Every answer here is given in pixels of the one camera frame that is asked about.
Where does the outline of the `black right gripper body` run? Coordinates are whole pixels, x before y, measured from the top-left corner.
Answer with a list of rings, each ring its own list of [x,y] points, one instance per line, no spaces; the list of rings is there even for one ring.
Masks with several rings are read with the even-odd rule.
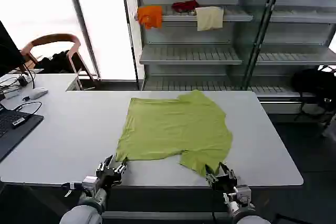
[[[215,191],[234,191],[234,187],[236,187],[237,185],[237,177],[223,175],[215,177],[214,181],[211,183],[211,188]]]

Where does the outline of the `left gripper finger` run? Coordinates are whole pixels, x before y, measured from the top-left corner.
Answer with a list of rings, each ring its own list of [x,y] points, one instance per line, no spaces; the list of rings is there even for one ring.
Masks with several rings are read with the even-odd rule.
[[[107,157],[103,162],[99,163],[98,172],[104,172],[109,169],[109,165],[113,159],[113,155]]]
[[[128,158],[125,157],[117,168],[114,169],[114,172],[119,176],[122,176],[127,168]]]

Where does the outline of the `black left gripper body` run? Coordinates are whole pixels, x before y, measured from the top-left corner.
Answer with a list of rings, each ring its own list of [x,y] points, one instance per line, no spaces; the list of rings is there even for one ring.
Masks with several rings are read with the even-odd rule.
[[[96,176],[99,179],[98,187],[103,189],[110,189],[122,181],[122,173],[116,168],[97,169]]]

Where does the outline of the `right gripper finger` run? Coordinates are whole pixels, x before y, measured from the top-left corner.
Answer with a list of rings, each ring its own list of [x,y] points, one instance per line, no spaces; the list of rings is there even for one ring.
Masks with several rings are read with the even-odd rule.
[[[223,174],[227,176],[229,179],[236,179],[236,175],[232,169],[230,169],[226,164],[223,162],[219,163],[220,168],[223,170]]]
[[[205,165],[205,171],[206,171],[206,180],[208,183],[215,183],[218,181],[213,170],[208,165]]]

